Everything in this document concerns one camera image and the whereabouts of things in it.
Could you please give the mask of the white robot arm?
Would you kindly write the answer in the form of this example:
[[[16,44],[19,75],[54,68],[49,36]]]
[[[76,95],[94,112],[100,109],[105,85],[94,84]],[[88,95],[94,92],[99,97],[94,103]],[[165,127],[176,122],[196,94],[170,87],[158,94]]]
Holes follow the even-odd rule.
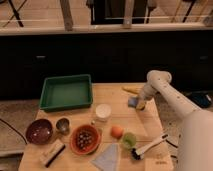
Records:
[[[176,171],[213,171],[213,112],[200,108],[173,88],[171,80],[167,71],[149,71],[139,100],[151,100],[159,92],[182,119]]]

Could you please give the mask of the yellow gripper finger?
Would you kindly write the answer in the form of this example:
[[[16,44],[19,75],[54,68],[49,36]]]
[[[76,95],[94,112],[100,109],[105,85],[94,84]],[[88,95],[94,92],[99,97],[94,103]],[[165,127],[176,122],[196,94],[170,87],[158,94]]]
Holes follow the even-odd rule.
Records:
[[[137,110],[144,110],[145,106],[146,106],[146,101],[145,100],[139,100],[137,102],[136,109]]]

